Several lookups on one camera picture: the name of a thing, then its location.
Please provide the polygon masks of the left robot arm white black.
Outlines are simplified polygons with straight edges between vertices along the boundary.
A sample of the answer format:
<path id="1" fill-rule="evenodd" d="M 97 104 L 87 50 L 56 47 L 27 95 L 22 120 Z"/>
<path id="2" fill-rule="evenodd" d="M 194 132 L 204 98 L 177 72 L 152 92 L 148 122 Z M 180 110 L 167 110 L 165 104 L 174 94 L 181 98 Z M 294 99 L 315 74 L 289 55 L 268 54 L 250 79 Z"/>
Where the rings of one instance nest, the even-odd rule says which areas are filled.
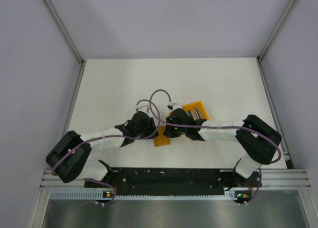
<path id="1" fill-rule="evenodd" d="M 97 158 L 99 152 L 158 135 L 154 119 L 147 111 L 138 110 L 130 120 L 102 132 L 80 135 L 74 130 L 68 131 L 48 153 L 46 163 L 52 174 L 64 183 L 94 179 L 105 187 L 111 184 L 113 175 L 105 160 Z"/>

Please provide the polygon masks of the yellow leather card holder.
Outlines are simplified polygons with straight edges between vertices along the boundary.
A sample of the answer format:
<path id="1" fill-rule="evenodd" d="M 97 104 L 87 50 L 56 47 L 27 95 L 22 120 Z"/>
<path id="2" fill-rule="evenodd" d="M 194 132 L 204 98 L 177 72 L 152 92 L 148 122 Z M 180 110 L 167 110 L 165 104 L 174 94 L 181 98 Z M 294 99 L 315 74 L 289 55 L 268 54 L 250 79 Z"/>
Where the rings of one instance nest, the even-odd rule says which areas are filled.
<path id="1" fill-rule="evenodd" d="M 171 144 L 170 138 L 164 135 L 166 126 L 158 127 L 158 135 L 153 139 L 155 147 L 168 146 Z"/>

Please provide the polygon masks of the yellow plastic bin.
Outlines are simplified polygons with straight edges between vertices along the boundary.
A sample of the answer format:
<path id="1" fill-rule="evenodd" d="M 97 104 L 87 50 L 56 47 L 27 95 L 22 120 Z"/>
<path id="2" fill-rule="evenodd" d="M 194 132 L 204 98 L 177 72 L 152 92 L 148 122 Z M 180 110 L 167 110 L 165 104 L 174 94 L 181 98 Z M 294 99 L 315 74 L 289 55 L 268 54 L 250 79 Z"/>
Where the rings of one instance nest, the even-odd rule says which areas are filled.
<path id="1" fill-rule="evenodd" d="M 209 115 L 201 101 L 192 102 L 185 105 L 180 105 L 177 102 L 171 102 L 168 105 L 170 112 L 167 118 L 175 122 L 192 123 L 193 121 L 206 119 L 209 120 Z"/>

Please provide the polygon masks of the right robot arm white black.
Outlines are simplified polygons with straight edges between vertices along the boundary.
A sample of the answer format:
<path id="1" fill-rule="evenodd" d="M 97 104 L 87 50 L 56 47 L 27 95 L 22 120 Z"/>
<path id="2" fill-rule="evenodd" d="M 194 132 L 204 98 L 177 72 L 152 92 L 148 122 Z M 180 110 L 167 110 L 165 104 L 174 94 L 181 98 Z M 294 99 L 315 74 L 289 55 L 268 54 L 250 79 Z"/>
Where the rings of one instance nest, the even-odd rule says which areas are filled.
<path id="1" fill-rule="evenodd" d="M 239 143 L 245 155 L 235 165 L 232 181 L 237 186 L 249 182 L 252 173 L 262 165 L 276 163 L 282 157 L 279 145 L 282 136 L 256 115 L 238 122 L 213 122 L 193 119 L 182 108 L 166 117 L 164 135 L 177 138 L 185 135 L 193 141 L 225 141 Z"/>

